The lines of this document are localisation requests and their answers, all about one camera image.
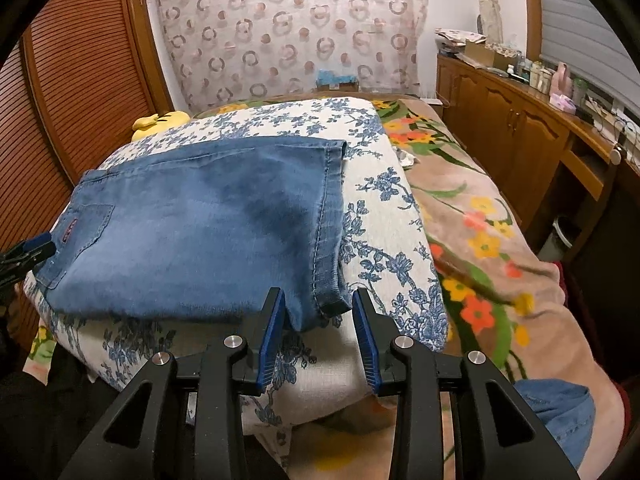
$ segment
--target trash can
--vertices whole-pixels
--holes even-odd
[[[566,216],[560,215],[554,220],[553,229],[549,238],[538,253],[538,259],[542,262],[558,262],[565,253],[571,249],[580,229]]]

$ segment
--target folded denim garment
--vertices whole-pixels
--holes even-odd
[[[36,272],[54,310],[239,322],[281,287],[295,330],[350,309],[343,140],[200,142],[85,173]]]
[[[596,417],[589,389],[560,379],[522,380],[513,386],[578,469]]]

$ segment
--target black pants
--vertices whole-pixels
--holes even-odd
[[[117,395],[100,379],[92,384],[85,367],[60,345],[53,352],[47,386],[24,372],[2,379],[0,478],[57,480]],[[246,436],[244,446],[250,478],[287,479],[254,437]],[[180,452],[193,457],[193,441]],[[180,480],[192,476],[189,471]]]

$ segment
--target red embroidered label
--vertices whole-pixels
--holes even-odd
[[[71,224],[69,224],[69,227],[66,228],[65,235],[62,237],[63,244],[66,244],[66,241],[68,240],[69,235],[71,234],[71,231],[73,230],[73,228],[76,226],[77,223],[78,223],[78,219],[74,218],[71,221]]]

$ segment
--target triangular cutout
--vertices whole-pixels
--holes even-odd
[[[140,384],[136,393],[118,414],[113,424],[104,432],[104,439],[107,442],[120,444],[131,449],[138,447],[151,389],[152,385],[149,382]]]
[[[497,383],[489,382],[486,384],[486,392],[494,415],[498,444],[509,447],[533,440],[533,428],[502,388]]]

